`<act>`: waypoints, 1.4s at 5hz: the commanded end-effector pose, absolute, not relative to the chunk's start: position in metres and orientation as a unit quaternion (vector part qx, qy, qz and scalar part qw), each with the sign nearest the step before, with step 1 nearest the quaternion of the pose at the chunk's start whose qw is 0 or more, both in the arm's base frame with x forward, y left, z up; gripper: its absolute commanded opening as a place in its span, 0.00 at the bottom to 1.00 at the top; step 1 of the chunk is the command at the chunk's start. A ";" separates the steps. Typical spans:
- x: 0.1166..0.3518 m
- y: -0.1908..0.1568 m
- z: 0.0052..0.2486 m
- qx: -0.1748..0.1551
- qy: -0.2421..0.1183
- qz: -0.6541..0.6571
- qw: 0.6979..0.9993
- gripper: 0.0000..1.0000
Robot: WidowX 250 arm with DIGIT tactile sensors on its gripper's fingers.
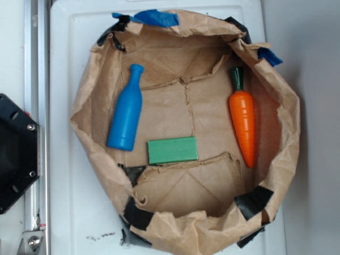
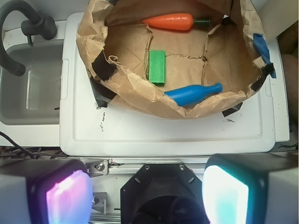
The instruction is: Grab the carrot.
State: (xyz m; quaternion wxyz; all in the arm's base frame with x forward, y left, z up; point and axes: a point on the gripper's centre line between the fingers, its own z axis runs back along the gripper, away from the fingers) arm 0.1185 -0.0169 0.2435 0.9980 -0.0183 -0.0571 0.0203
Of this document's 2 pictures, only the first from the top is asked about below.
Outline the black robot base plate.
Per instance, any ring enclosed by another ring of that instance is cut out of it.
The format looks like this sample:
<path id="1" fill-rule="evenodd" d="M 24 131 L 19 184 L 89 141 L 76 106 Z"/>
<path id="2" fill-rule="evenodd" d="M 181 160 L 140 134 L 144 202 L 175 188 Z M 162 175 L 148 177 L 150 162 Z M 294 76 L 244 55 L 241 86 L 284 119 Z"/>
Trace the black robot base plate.
<path id="1" fill-rule="evenodd" d="M 39 178 L 39 125 L 1 94 L 1 214 Z"/>

